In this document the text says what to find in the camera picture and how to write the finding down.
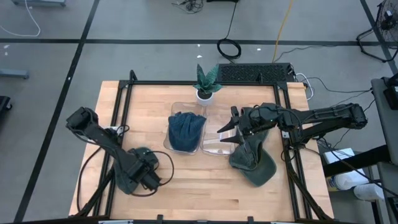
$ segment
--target white cable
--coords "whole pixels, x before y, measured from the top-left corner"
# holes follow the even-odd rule
[[[39,31],[37,32],[36,35],[30,35],[30,34],[26,34],[26,35],[24,35],[24,34],[15,34],[15,33],[13,33],[13,32],[10,32],[10,31],[6,30],[2,25],[0,25],[0,28],[1,28],[2,30],[6,31],[6,32],[9,33],[9,34],[16,35],[16,36],[18,36],[18,37],[38,37],[42,30],[40,29],[40,26],[37,24],[36,20],[33,18],[32,14],[30,13],[29,7],[27,7],[27,0],[25,0],[25,6],[26,6],[27,12],[28,12],[29,15],[30,15],[30,18],[32,18],[33,22],[36,24],[36,26],[37,26],[37,28],[38,28],[38,30],[39,30]]]
[[[304,77],[305,81],[306,81],[307,84],[308,84],[308,87],[309,87],[310,90],[311,90],[311,96],[310,96],[309,98],[307,98],[307,100],[311,100],[311,98],[313,97],[313,90],[312,90],[312,87],[311,87],[311,84],[310,84],[309,80],[308,80],[308,79],[306,78],[306,76],[305,76],[304,74],[302,74],[302,73],[296,73],[296,75],[302,75],[302,76]]]

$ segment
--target black floor stripe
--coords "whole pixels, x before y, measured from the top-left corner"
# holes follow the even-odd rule
[[[360,0],[360,1],[361,1],[363,9],[365,10],[366,16],[369,19],[371,26],[373,26],[375,21],[373,19],[373,15],[369,9],[368,4],[366,4],[366,0]],[[374,31],[374,34],[376,35],[378,41],[381,43],[381,49],[383,51],[384,56],[386,57],[386,59],[391,59],[392,57],[391,57],[390,51],[389,51],[388,47],[386,46],[386,43],[385,43],[384,39],[382,38],[382,35],[380,34],[379,30],[377,28],[374,28],[373,31]],[[390,69],[393,74],[398,72],[395,61],[392,60],[392,61],[388,62],[388,64],[389,64]]]
[[[0,43],[17,44],[78,44],[80,39],[18,39],[18,38],[0,38]]]
[[[73,57],[72,64],[70,65],[70,68],[68,71],[68,75],[65,79],[65,83],[63,84],[61,94],[59,96],[57,105],[55,107],[54,114],[51,118],[49,128],[47,129],[47,132],[45,134],[42,147],[40,148],[40,152],[39,152],[39,155],[37,156],[35,166],[33,168],[32,174],[30,175],[28,184],[27,184],[25,192],[24,192],[24,196],[22,197],[21,203],[19,204],[19,207],[18,207],[18,211],[15,215],[14,222],[22,222],[24,219],[28,204],[30,202],[30,198],[32,197],[37,179],[39,178],[39,174],[42,169],[45,156],[49,149],[51,139],[52,139],[53,133],[55,131],[55,127],[56,127],[58,119],[60,117],[61,110],[62,110],[63,104],[65,102],[65,98],[67,97],[69,86],[72,82],[72,78],[75,73],[76,66],[77,66],[80,56],[81,56],[81,51],[83,50],[83,46],[85,44],[85,41],[86,41],[86,38],[88,35],[88,31],[90,30],[91,23],[93,22],[93,18],[94,18],[94,15],[97,10],[99,2],[100,2],[100,0],[95,0],[93,3],[93,6],[91,8],[90,14],[89,14],[87,22],[86,22],[86,26],[83,30],[78,47],[76,49],[75,56]]]
[[[1,39],[0,43],[21,43],[21,44],[78,44],[79,39]],[[124,40],[124,39],[86,39],[86,44],[217,44],[218,40]],[[275,45],[276,40],[235,40],[242,45]],[[336,45],[336,46],[357,46],[353,40],[328,41],[328,40],[280,40],[279,45]],[[380,45],[377,41],[363,42],[364,46]]]
[[[122,39],[87,39],[87,44],[217,44],[218,40],[122,40]],[[239,44],[275,45],[276,40],[234,40]],[[358,46],[356,41],[322,40],[280,40],[278,45],[337,45]],[[363,42],[365,46],[377,46],[379,42]]]

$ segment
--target wooden table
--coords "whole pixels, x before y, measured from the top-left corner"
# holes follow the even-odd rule
[[[302,83],[288,83],[292,108],[307,110],[305,90]],[[109,126],[118,89],[118,82],[102,83],[95,108],[99,125]],[[215,94],[214,104],[228,106],[254,106],[262,102],[274,103],[274,91],[270,86],[226,86]],[[285,163],[280,158],[282,141],[278,128],[273,128],[264,141],[264,149],[277,165],[275,175],[261,187],[254,187],[236,169],[228,164],[227,156],[213,156],[198,151],[193,156],[173,153],[164,147],[168,117],[175,102],[195,102],[195,89],[186,85],[134,85],[129,116],[130,126],[124,137],[123,148],[147,146],[170,154],[175,164],[173,180],[159,191],[146,198],[133,197],[116,188],[111,218],[151,219],[163,214],[165,220],[224,220],[245,221],[253,216],[255,221],[294,221]],[[118,122],[121,119],[123,100]],[[318,151],[315,141],[307,147]],[[97,147],[87,145],[83,162]],[[302,164],[307,189],[319,206],[333,217],[330,198],[323,176],[319,155],[301,150]],[[87,165],[82,177],[81,206],[87,202],[98,186],[104,152],[101,151]],[[169,160],[159,154],[160,167],[156,171],[163,181],[170,177]],[[300,216],[305,217],[302,196],[296,188]],[[139,188],[137,194],[147,193]],[[101,213],[107,197],[103,195]],[[70,208],[75,214],[76,192]]]

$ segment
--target blue towel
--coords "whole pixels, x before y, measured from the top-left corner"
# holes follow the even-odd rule
[[[169,116],[169,141],[173,149],[193,152],[199,145],[205,122],[206,118],[191,112]]]

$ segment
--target transparent bin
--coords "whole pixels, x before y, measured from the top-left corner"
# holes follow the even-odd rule
[[[205,116],[205,107],[197,104],[197,103],[181,103],[181,102],[176,102],[173,103],[172,105],[172,112],[171,112],[171,116],[175,115],[178,112],[181,113],[188,113],[188,112],[192,112],[196,115],[201,115],[203,117]],[[201,136],[200,136],[200,140],[198,142],[198,145],[196,146],[196,148],[192,151],[179,151],[176,150],[172,147],[170,140],[169,140],[169,128],[167,128],[167,134],[166,134],[166,138],[164,139],[163,145],[166,149],[170,149],[173,152],[177,152],[177,153],[181,153],[181,154],[188,154],[188,155],[194,155],[197,151],[198,148],[201,147],[202,142],[203,142],[203,133],[206,127],[206,122],[205,125],[202,127],[202,131],[201,131]]]
[[[217,133],[231,119],[231,107],[228,105],[210,105],[206,107],[206,126],[203,137],[202,151],[211,155],[230,155],[234,152],[235,143],[220,142],[221,139],[235,136],[236,130],[232,129]]]

